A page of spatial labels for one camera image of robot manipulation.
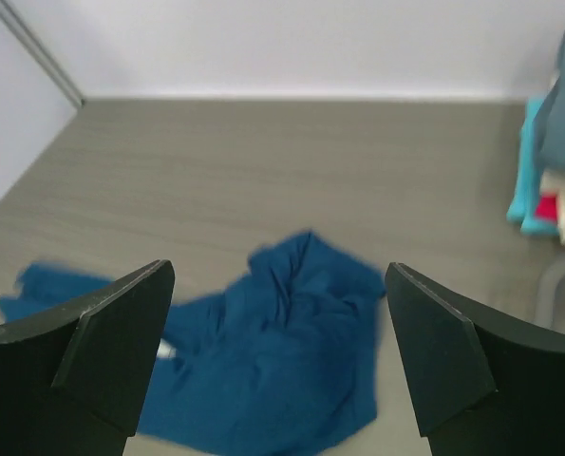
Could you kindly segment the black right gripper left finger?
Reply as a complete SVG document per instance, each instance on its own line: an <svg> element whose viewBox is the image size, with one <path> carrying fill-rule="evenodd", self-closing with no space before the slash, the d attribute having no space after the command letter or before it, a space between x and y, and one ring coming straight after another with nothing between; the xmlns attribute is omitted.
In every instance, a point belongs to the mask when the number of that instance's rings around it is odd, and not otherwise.
<svg viewBox="0 0 565 456"><path fill-rule="evenodd" d="M121 455L140 421L175 283L157 260L0 325L0 455Z"/></svg>

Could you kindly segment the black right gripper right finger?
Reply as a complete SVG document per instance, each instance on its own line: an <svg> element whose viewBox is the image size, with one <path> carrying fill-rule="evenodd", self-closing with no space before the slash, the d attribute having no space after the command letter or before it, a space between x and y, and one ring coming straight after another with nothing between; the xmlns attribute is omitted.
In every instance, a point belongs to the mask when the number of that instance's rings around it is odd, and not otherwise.
<svg viewBox="0 0 565 456"><path fill-rule="evenodd" d="M434 455L565 455L565 334L403 263L385 284L421 436Z"/></svg>

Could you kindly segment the clear plastic bin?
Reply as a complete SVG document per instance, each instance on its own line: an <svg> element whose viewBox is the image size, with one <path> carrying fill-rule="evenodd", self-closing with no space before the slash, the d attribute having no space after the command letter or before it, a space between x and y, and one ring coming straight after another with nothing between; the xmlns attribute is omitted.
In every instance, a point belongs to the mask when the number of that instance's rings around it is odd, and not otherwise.
<svg viewBox="0 0 565 456"><path fill-rule="evenodd" d="M565 254L555 258L538 280L535 324L565 333Z"/></svg>

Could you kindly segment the blue printed t-shirt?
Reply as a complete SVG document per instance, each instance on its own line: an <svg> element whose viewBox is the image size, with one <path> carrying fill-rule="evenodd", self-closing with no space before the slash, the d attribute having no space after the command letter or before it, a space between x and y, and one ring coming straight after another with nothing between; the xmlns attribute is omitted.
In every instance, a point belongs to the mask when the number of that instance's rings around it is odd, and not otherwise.
<svg viewBox="0 0 565 456"><path fill-rule="evenodd" d="M377 416L379 269L312 231L173 305L138 432L214 455L316 455Z"/></svg>

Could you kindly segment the turquoise folded t-shirt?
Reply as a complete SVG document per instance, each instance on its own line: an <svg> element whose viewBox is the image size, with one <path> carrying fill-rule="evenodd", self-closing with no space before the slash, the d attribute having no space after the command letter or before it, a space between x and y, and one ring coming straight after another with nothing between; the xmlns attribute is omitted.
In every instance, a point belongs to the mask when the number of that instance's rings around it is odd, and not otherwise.
<svg viewBox="0 0 565 456"><path fill-rule="evenodd" d="M543 102L543 97L534 97L525 105L525 118L519 131L518 174L506 219L517 224L523 235L556 237L556 224L536 217L541 173L535 166L534 133L535 118Z"/></svg>

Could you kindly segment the red folded t-shirt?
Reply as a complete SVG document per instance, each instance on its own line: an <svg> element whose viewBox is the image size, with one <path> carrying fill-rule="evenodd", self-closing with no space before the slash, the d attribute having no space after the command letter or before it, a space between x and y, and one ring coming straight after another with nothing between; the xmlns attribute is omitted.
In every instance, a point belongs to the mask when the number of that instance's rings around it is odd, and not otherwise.
<svg viewBox="0 0 565 456"><path fill-rule="evenodd" d="M537 206L535 210L535 217L538 220L547 223L557 224L558 222L558 209L557 209L558 193L542 193L539 195Z"/></svg>

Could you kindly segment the left aluminium frame post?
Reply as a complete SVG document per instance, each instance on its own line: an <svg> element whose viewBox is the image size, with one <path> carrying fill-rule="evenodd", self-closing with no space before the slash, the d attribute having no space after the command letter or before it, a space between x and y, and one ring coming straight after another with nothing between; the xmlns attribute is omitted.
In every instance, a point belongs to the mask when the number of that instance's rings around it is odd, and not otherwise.
<svg viewBox="0 0 565 456"><path fill-rule="evenodd" d="M0 21L45 72L48 78L60 89L69 102L75 108L81 109L85 105L85 97L82 91L72 81L69 74L58 63L38 35L24 21L10 1L0 0Z"/></svg>

